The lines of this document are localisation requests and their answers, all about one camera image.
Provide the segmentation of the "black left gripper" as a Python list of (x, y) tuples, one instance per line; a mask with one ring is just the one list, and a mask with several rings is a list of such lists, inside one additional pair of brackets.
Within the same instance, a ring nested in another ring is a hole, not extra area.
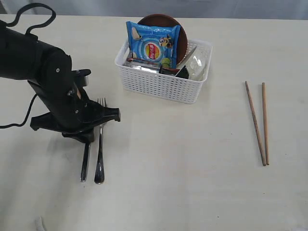
[(120, 121), (120, 110), (100, 105), (89, 99), (81, 90), (81, 99), (77, 94), (64, 94), (55, 98), (42, 89), (34, 89), (49, 112), (31, 118), (33, 130), (45, 129), (56, 131), (65, 138), (72, 138), (81, 143), (94, 142), (94, 128), (111, 120)]

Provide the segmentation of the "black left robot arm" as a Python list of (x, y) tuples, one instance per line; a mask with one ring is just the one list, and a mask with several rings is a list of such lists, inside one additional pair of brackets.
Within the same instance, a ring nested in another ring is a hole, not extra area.
[(48, 113), (33, 117), (30, 127), (62, 133), (80, 142), (94, 140), (94, 128), (120, 121), (120, 110), (91, 100), (84, 87), (89, 69), (72, 69), (72, 59), (62, 49), (38, 40), (30, 33), (11, 30), (0, 23), (0, 76), (27, 80)]

